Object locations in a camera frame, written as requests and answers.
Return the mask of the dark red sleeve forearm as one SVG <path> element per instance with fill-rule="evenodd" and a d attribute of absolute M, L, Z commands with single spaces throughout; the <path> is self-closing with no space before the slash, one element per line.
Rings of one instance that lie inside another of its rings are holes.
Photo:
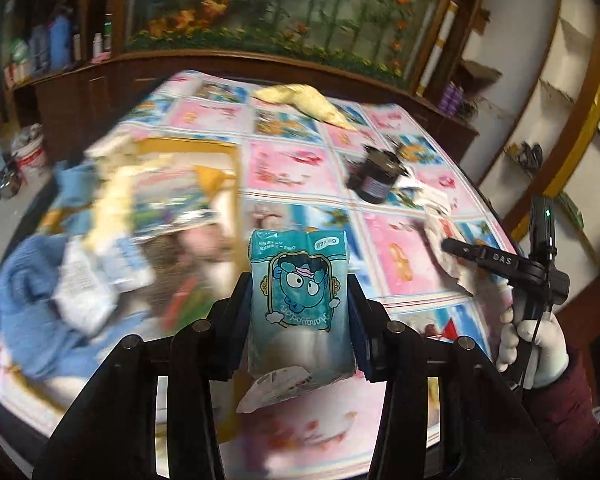
<path fill-rule="evenodd" d="M 580 458 L 600 434 L 580 353 L 568 348 L 569 364 L 548 386 L 524 394 L 524 408 L 558 466 Z"/>

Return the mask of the white gloved right hand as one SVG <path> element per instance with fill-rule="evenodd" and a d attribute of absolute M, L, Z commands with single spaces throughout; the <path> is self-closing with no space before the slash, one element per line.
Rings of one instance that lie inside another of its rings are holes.
<path fill-rule="evenodd" d="M 524 388 L 539 389 L 551 385 L 565 373 L 570 357 L 565 335 L 553 312 L 544 312 L 539 320 L 523 320 L 519 310 L 509 307 L 501 314 L 503 327 L 496 368 L 504 373 L 521 362 L 521 345 L 531 344 L 531 372 Z"/>

